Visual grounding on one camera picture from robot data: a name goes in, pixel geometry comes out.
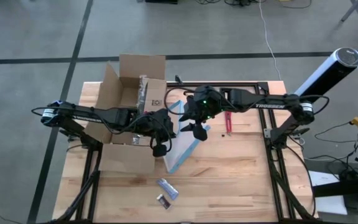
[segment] red tool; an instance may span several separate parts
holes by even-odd
[[[224,119],[226,120],[226,133],[231,136],[231,112],[224,112]]]

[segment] label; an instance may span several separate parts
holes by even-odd
[[[285,105],[259,105],[256,104],[256,108],[268,108],[268,109],[284,109]]]
[[[80,119],[80,120],[83,120],[83,121],[92,121],[92,122],[96,122],[96,123],[102,123],[102,121],[101,121],[100,119],[85,118],[85,117],[76,116],[76,115],[73,115],[73,118],[74,118],[74,119]]]
[[[313,112],[313,106],[311,105],[311,103],[301,103],[300,105],[302,106],[303,111]]]
[[[160,106],[162,104],[162,100],[152,100],[152,106]]]
[[[42,114],[43,117],[48,117],[48,118],[52,118],[54,117],[56,114],[54,113],[55,109],[45,109],[44,113]]]

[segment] white cable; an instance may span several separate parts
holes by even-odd
[[[278,79],[281,80],[281,74],[280,74],[280,71],[278,71],[278,68],[277,68],[276,58],[274,57],[273,50],[272,50],[272,48],[270,47],[269,42],[267,41],[266,21],[265,21],[265,19],[264,19],[264,14],[263,14],[263,12],[262,12],[262,0],[259,0],[259,9],[260,9],[260,17],[261,17],[262,20],[264,21],[266,44],[267,44],[267,47],[268,47],[270,53],[272,54],[272,57],[273,57],[273,60],[274,60],[274,67],[276,68],[276,71],[277,71],[277,74],[278,74]]]

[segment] sticker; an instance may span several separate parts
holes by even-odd
[[[164,206],[165,209],[168,209],[171,207],[171,204],[168,202],[168,200],[164,197],[164,195],[160,194],[157,197],[157,200]]]
[[[162,100],[152,100],[152,106],[160,106],[162,104]]]
[[[45,109],[44,113],[42,114],[43,117],[48,117],[48,118],[52,118],[54,117],[56,114],[54,113],[55,109]]]
[[[311,103],[301,103],[300,105],[302,106],[303,111],[313,112],[313,106],[311,105]]]

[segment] open cardboard box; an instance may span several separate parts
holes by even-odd
[[[136,108],[141,75],[147,76],[143,79],[146,84],[144,111],[163,108],[163,97],[167,90],[165,56],[120,55],[119,61],[119,76],[107,63],[95,108]],[[147,138],[133,145],[134,134],[113,135],[104,124],[91,122],[85,127],[85,133],[104,144],[101,171],[153,172],[155,159]]]

